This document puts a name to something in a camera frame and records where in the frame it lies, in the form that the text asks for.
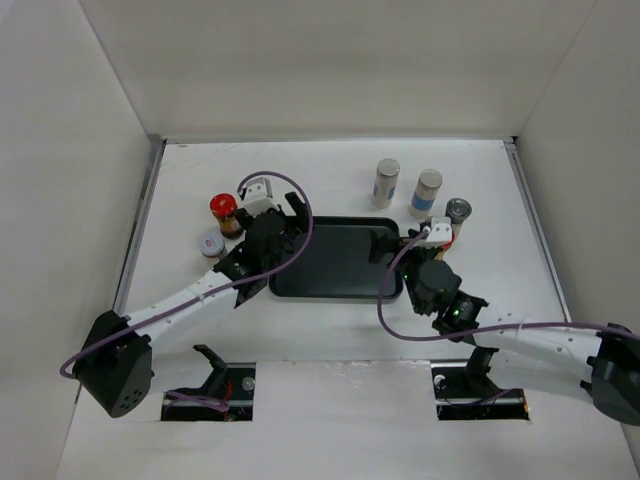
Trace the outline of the silver lid blue label jar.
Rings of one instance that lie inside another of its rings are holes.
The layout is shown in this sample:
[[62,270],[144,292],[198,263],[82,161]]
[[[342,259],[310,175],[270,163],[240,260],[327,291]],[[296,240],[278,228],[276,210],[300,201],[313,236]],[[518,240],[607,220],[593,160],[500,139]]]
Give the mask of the silver lid blue label jar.
[[400,164],[393,158],[384,158],[376,167],[372,203],[378,209],[388,208],[396,191],[396,185],[400,173]]

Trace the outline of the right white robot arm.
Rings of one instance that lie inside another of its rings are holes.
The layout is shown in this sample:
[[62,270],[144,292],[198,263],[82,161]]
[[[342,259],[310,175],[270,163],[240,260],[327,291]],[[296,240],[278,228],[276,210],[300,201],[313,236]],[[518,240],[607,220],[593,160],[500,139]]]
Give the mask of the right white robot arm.
[[530,389],[585,402],[622,424],[639,423],[639,337],[623,325],[531,321],[461,289],[462,280],[436,255],[442,228],[408,237],[370,235],[369,260],[392,257],[386,278],[400,275],[415,314],[430,316],[433,335],[382,328],[396,339],[449,340],[473,348],[464,384],[483,396],[493,389]]

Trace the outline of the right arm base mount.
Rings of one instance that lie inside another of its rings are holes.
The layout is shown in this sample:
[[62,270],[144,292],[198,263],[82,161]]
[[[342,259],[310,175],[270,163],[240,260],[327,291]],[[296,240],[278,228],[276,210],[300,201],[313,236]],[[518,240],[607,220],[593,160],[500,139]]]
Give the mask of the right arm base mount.
[[436,414],[440,421],[529,420],[524,392],[501,389],[488,373],[496,349],[477,347],[466,359],[431,364]]

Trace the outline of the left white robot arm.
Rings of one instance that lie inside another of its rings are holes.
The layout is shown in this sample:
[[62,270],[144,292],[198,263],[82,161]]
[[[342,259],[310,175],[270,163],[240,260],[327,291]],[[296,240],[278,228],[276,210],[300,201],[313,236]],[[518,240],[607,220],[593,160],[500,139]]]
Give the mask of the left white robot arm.
[[217,398],[224,387],[224,360],[204,344],[183,354],[172,348],[200,324],[232,314],[301,255],[304,249],[294,242],[310,242],[312,210],[303,192],[289,192],[285,198],[294,210],[291,216],[270,202],[256,212],[240,209],[243,241],[190,286],[133,313],[101,314],[62,372],[78,380],[112,418],[131,413],[156,392],[227,410]]

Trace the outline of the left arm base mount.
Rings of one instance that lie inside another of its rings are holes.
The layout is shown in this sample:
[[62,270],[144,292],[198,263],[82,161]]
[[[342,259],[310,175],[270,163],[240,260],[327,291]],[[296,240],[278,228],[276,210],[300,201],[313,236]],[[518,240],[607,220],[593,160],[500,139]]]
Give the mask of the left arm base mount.
[[257,365],[227,363],[206,345],[193,349],[206,359],[206,377],[195,387],[165,393],[160,420],[165,422],[248,422],[253,419]]

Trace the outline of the black top grinder bottle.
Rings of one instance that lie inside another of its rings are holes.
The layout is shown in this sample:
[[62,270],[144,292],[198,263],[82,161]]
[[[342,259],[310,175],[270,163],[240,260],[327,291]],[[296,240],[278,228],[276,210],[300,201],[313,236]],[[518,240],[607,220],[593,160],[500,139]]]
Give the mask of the black top grinder bottle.
[[445,208],[445,216],[451,221],[453,238],[457,240],[464,222],[471,216],[472,206],[463,198],[451,198]]

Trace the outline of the white lid spice jar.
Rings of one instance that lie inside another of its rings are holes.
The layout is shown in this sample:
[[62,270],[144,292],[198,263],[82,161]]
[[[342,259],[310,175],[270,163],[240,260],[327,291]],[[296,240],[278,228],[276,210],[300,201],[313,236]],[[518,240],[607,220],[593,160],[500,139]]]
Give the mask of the white lid spice jar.
[[216,231],[204,234],[200,238],[198,246],[201,254],[207,258],[221,259],[227,254],[225,239]]

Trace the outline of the red lid sauce jar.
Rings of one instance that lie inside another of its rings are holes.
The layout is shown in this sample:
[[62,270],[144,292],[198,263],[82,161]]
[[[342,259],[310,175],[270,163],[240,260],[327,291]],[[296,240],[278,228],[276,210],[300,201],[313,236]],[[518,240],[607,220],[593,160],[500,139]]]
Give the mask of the red lid sauce jar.
[[243,227],[236,219],[238,205],[233,195],[229,193],[214,195],[210,200],[209,208],[225,238],[236,239],[242,235]]

